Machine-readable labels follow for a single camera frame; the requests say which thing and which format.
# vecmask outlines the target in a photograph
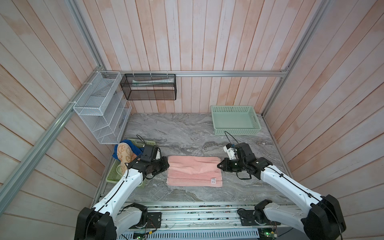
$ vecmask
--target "marble countertop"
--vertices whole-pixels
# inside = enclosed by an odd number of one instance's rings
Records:
[[[265,122],[258,115],[262,130],[256,136],[234,136],[238,142],[250,145],[256,157],[264,157],[284,171]],[[125,138],[137,138],[156,142],[164,156],[217,156],[227,157],[223,146],[228,143],[226,136],[215,136],[211,114],[202,113],[136,113],[129,117]],[[146,180],[145,187],[138,187],[127,202],[156,201],[210,201],[210,202],[259,202],[270,199],[274,202],[289,202],[274,187],[256,177],[240,180],[235,173],[222,172],[223,187],[174,187],[166,184],[167,173],[163,172],[151,180]],[[107,193],[113,184],[107,184]]]

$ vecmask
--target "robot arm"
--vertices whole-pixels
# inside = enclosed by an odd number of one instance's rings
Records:
[[[126,211],[119,213],[121,207],[148,175],[153,176],[165,171],[168,167],[166,157],[156,146],[145,146],[140,160],[133,160],[127,170],[111,191],[92,209],[84,208],[78,215],[75,240],[116,239],[131,226],[144,227],[147,224],[147,207],[141,204],[126,206]]]
[[[267,159],[256,158],[246,143],[224,147],[229,158],[217,165],[226,172],[243,170],[262,180],[292,200],[301,211],[279,206],[264,200],[255,206],[253,216],[256,223],[276,221],[296,228],[311,240],[334,240],[345,231],[346,226],[339,202],[331,195],[321,196],[285,175]]]

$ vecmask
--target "metal base plate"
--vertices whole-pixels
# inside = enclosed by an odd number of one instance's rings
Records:
[[[161,228],[161,212],[149,212],[147,215],[147,228]]]
[[[160,230],[229,229],[247,228],[241,225],[238,208],[253,210],[254,202],[140,202],[148,207],[148,214],[161,212]],[[293,203],[279,202],[279,205],[298,209]],[[270,223],[253,228],[272,227]]]
[[[246,215],[253,217],[254,210],[246,210]],[[255,221],[248,221],[246,218],[240,218],[241,226],[261,226],[257,224]],[[272,226],[281,225],[279,222],[270,222]]]

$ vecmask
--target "light green plastic basket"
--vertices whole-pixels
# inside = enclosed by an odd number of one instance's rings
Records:
[[[130,140],[136,147],[144,147],[144,144],[138,139],[128,138],[128,140]],[[148,145],[156,145],[154,141],[145,140],[145,142]],[[120,165],[120,161],[115,159],[115,162],[109,170],[107,178],[105,179],[106,182],[117,183],[121,179],[121,176],[116,172],[116,168],[118,167],[118,165]]]
[[[252,106],[211,106],[215,135],[256,135],[262,129]]]

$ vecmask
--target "white mesh organizer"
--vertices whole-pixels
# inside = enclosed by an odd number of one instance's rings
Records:
[[[73,108],[101,144],[120,142],[131,113],[123,92],[115,93],[120,81],[119,72],[98,72]]]

